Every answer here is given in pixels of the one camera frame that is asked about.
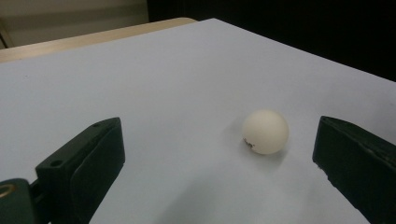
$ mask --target ping pong ball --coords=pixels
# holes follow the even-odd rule
[[[272,154],[285,146],[289,137],[289,126],[279,113],[259,110],[245,119],[242,135],[253,151]]]

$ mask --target white tabletop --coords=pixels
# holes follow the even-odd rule
[[[242,123],[271,108],[286,148],[251,152]],[[126,163],[91,223],[368,223],[312,162],[320,116],[396,143],[396,83],[217,20],[0,64],[0,180],[101,119]]]

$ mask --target beige surface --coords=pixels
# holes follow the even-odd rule
[[[133,35],[142,35],[192,22],[195,22],[195,20],[189,18],[177,18],[169,21],[156,21],[142,25],[120,28],[117,30],[53,40],[12,49],[0,49],[0,63],[49,54],[65,49],[74,49],[91,44],[103,43]]]
[[[0,20],[14,46],[149,22],[147,0],[0,0]]]

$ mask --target dark wall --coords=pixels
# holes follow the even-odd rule
[[[148,0],[150,21],[217,18],[396,81],[396,2]]]

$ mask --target screw hole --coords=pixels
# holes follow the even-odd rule
[[[50,166],[56,167],[56,166],[59,166],[59,165],[61,165],[61,164],[62,164],[62,161],[53,161],[53,162],[50,164]]]

